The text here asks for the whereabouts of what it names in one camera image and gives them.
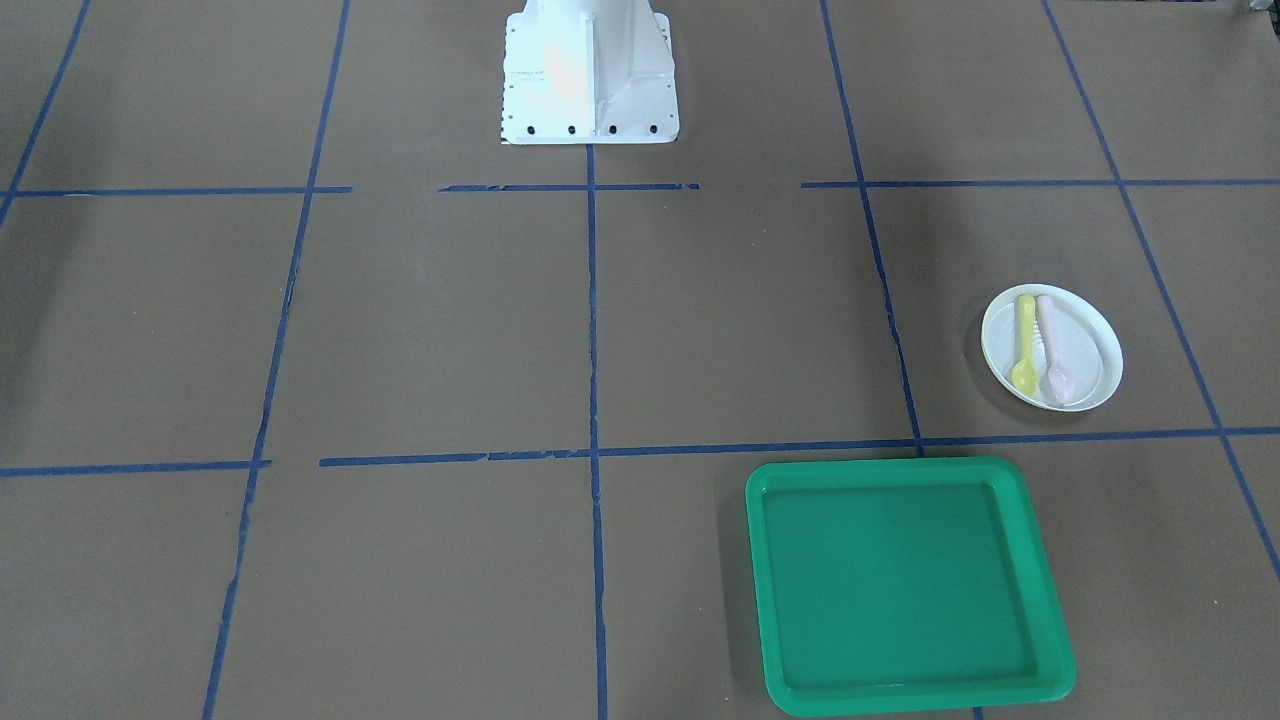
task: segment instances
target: blue grid line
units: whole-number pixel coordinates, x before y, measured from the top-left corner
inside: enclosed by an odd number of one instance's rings
[[[346,195],[349,184],[328,184],[314,188],[316,195]],[[305,195],[306,187],[131,187],[86,190],[18,190],[13,197],[172,197],[191,195]]]
[[[1114,179],[963,179],[963,181],[867,181],[869,188],[919,187],[1114,187]],[[1220,186],[1276,186],[1280,178],[1187,178],[1187,179],[1126,179],[1135,187],[1220,187]],[[858,181],[808,181],[803,190],[855,190]]]
[[[590,319],[588,323],[588,336],[590,338],[589,354],[591,357],[591,393],[590,393],[590,454],[591,459],[591,556],[595,571],[595,706],[599,720],[609,716],[609,673],[608,655],[605,652],[604,632],[604,529],[600,514],[600,424],[598,418],[599,382],[598,382],[598,350],[599,350],[599,305],[596,304],[596,274],[595,274],[595,146],[586,146],[586,272],[588,272],[588,307]]]
[[[879,275],[881,290],[884,293],[884,315],[888,319],[888,332],[893,337],[893,348],[897,351],[897,366],[902,375],[902,397],[906,401],[906,415],[911,421],[911,437],[915,438],[916,454],[924,456],[924,446],[920,445],[920,420],[915,415],[915,400],[911,397],[911,379],[906,374],[906,356],[902,354],[902,338],[897,333],[897,320],[893,315],[893,299],[888,290],[888,275],[884,273],[884,259],[881,256],[879,236],[876,232],[876,217],[872,214],[872,199],[867,192],[867,176],[863,173],[863,156],[858,150],[858,135],[854,132],[854,115],[849,109],[849,95],[845,92],[845,74],[840,69],[840,55],[836,53],[836,36],[831,31],[831,12],[827,9],[827,0],[818,0],[822,6],[822,24],[827,32],[827,51],[831,54],[831,69],[836,76],[836,90],[840,91],[840,108],[845,113],[845,132],[849,135],[849,152],[854,160],[854,174],[858,176],[858,192],[863,201],[863,215],[867,219],[867,234],[872,243],[872,255],[876,259],[876,273]]]
[[[72,61],[72,53],[76,51],[76,44],[79,42],[79,33],[84,29],[84,18],[88,15],[88,6],[91,0],[83,0],[81,3],[81,12],[76,15],[76,24],[72,27],[72,36],[67,40],[67,49],[63,51],[63,59],[58,63],[58,72],[54,73],[54,82],[49,86],[49,92],[45,94],[45,101],[40,105],[40,113],[36,115],[36,124],[31,128],[31,135],[27,136],[27,145],[22,149],[22,158],[18,160],[18,167],[13,172],[13,179],[9,181],[9,192],[5,193],[4,201],[0,201],[0,227],[4,225],[5,218],[9,217],[9,208],[13,205],[13,196],[22,187],[22,176],[27,173],[27,165],[31,163],[31,154],[36,150],[36,141],[40,140],[40,131],[45,127],[45,119],[49,117],[49,109],[54,105],[54,97],[58,96],[58,88],[63,85],[63,77],[67,74],[67,65]]]
[[[1050,27],[1053,29],[1053,37],[1057,38],[1059,49],[1062,51],[1062,58],[1066,60],[1068,70],[1070,70],[1071,79],[1075,82],[1075,90],[1080,95],[1080,101],[1084,102],[1084,109],[1089,115],[1089,122],[1093,123],[1093,132],[1098,136],[1098,145],[1102,147],[1102,155],[1106,158],[1107,167],[1111,169],[1111,176],[1115,178],[1116,190],[1120,191],[1120,199],[1124,201],[1125,210],[1129,213],[1129,220],[1133,223],[1134,233],[1137,233],[1138,242],[1142,245],[1142,252],[1147,258],[1147,265],[1151,268],[1152,278],[1155,278],[1156,287],[1160,290],[1160,297],[1165,302],[1165,310],[1169,313],[1169,319],[1172,322],[1174,331],[1178,333],[1178,342],[1183,346],[1183,352],[1187,355],[1187,363],[1190,365],[1192,374],[1196,377],[1196,384],[1199,387],[1201,397],[1204,400],[1204,407],[1208,409],[1210,419],[1213,421],[1213,427],[1219,432],[1222,442],[1222,450],[1226,454],[1228,462],[1231,465],[1231,473],[1235,475],[1235,482],[1240,488],[1240,495],[1244,496],[1244,502],[1249,507],[1249,514],[1253,516],[1253,525],[1258,532],[1258,538],[1262,541],[1262,547],[1266,550],[1267,557],[1271,560],[1271,570],[1275,573],[1276,579],[1280,580],[1280,555],[1276,553],[1275,543],[1271,541],[1271,533],[1267,530],[1262,512],[1258,510],[1257,502],[1253,498],[1253,491],[1249,488],[1244,471],[1236,461],[1230,437],[1225,432],[1222,419],[1217,413],[1217,406],[1213,404],[1213,396],[1210,393],[1208,384],[1204,382],[1204,375],[1201,373],[1201,366],[1196,360],[1196,354],[1192,351],[1187,331],[1183,328],[1183,323],[1178,316],[1178,310],[1174,307],[1174,299],[1170,295],[1169,288],[1165,286],[1165,278],[1160,272],[1160,265],[1156,263],[1156,256],[1151,250],[1151,243],[1147,241],[1147,233],[1143,231],[1142,222],[1138,219],[1138,210],[1134,208],[1133,199],[1129,196],[1129,190],[1125,187],[1126,183],[1121,177],[1120,167],[1116,164],[1115,156],[1111,152],[1111,145],[1107,142],[1106,135],[1102,132],[1102,123],[1098,120],[1098,115],[1093,109],[1089,94],[1084,90],[1084,82],[1080,79],[1080,73],[1075,67],[1075,60],[1071,58],[1071,51],[1066,46],[1066,38],[1062,36],[1062,28],[1057,24],[1057,17],[1053,15],[1053,9],[1050,8],[1048,0],[1041,0],[1041,6],[1044,9],[1044,15],[1048,19]]]
[[[338,67],[342,63],[342,45],[347,35],[347,18],[351,15],[351,0],[343,0],[342,14],[338,18],[338,31],[333,45],[333,58],[329,63],[329,79],[325,86],[324,101],[320,105],[320,120],[316,127],[315,146],[311,151],[311,169],[307,172],[306,192],[302,196],[302,211],[298,215],[298,231],[293,240],[293,256],[289,260],[289,275],[284,286],[284,300],[280,304],[280,320],[275,331],[275,346],[271,351],[271,366],[266,375],[266,391],[262,397],[262,421],[257,429],[257,438],[253,441],[253,461],[262,459],[266,447],[266,429],[271,420],[271,404],[275,398],[275,383],[280,373],[280,357],[284,354],[284,337],[289,325],[289,305],[293,301],[293,288],[298,278],[298,265],[302,260],[302,245],[306,240],[307,222],[311,215],[311,200],[316,187],[316,176],[320,173],[320,156],[324,151],[325,129],[329,124],[329,109],[333,106],[333,91],[338,82]],[[227,638],[230,634],[232,615],[236,610],[236,593],[239,588],[241,570],[244,565],[244,547],[248,541],[250,506],[253,505],[253,496],[257,492],[259,466],[250,468],[248,479],[244,483],[244,503],[241,506],[239,532],[236,541],[236,569],[232,579],[227,584],[227,596],[223,601],[221,621],[218,625],[218,642],[214,646],[214,660],[209,670],[209,687],[205,692],[205,707],[202,720],[212,720],[214,706],[218,701],[218,685],[221,680],[223,660],[227,656]]]
[[[1229,436],[1280,436],[1280,427],[1243,428],[1178,428],[1167,430],[1111,430],[1096,433],[1038,433],[1006,436],[922,437],[924,447],[965,447],[987,445],[1052,445],[1070,442],[1115,442],[1143,439],[1212,438]],[[915,447],[915,438],[814,441],[814,442],[746,442],[713,445],[650,445],[600,447],[600,457],[640,457],[669,455],[733,455],[746,452],[813,452],[822,450],[892,450]],[[590,448],[517,450],[500,452],[442,452],[436,455],[362,455],[321,459],[320,468],[352,468],[371,465],[433,465],[453,462],[502,462],[518,460],[568,460],[590,457]]]
[[[50,465],[45,468],[0,468],[0,478],[58,478],[78,475],[140,475],[148,473],[197,473],[202,470],[248,470],[268,468],[270,460],[218,460],[212,462],[140,462],[116,465]]]
[[[646,192],[658,190],[701,190],[696,182],[641,182],[612,184],[449,184],[436,192]]]

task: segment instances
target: yellow spoon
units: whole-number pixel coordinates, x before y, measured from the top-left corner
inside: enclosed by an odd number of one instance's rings
[[[1016,314],[1019,357],[1018,363],[1014,363],[1014,369],[1009,373],[1009,379],[1012,380],[1018,392],[1032,397],[1039,386],[1039,373],[1036,372],[1036,365],[1032,363],[1032,340],[1036,332],[1036,299],[1030,295],[1019,295]]]

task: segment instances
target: green tray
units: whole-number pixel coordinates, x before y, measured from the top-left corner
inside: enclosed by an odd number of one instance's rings
[[[764,682],[800,717],[1075,684],[1027,484],[997,457],[764,465],[746,483]]]

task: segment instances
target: spoon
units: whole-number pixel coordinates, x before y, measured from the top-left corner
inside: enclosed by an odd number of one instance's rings
[[[1057,334],[1057,307],[1053,305],[1053,299],[1047,295],[1036,299],[1036,307],[1039,310],[1044,359],[1048,360],[1048,366],[1044,368],[1048,389],[1059,405],[1066,405],[1075,396],[1075,378],[1062,366],[1062,343],[1059,342]]]
[[[1029,295],[1019,295],[1016,316],[1019,357],[1009,373],[1009,379],[1012,380],[1018,392],[1032,397],[1036,395],[1036,387],[1039,386],[1039,373],[1036,372],[1036,364],[1032,361],[1036,334],[1036,299]]]

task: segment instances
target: plate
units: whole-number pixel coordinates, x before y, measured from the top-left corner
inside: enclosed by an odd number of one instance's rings
[[[1062,366],[1075,379],[1075,397],[1066,404],[1059,405],[1048,391],[1048,379],[1044,377],[1048,363],[1038,318],[1032,360],[1039,373],[1039,387],[1036,388],[1036,395],[1024,395],[1009,379],[1009,373],[1018,361],[1015,305],[1019,295],[1047,295],[1053,299]],[[1102,313],[1080,296],[1051,284],[1020,284],[991,301],[982,316],[982,355],[1005,389],[1036,407],[1060,413],[1080,413],[1102,405],[1120,387],[1120,377],[1124,374],[1120,340]]]
[[[1075,684],[1027,486],[997,457],[781,462],[746,483],[764,682],[800,717]]]

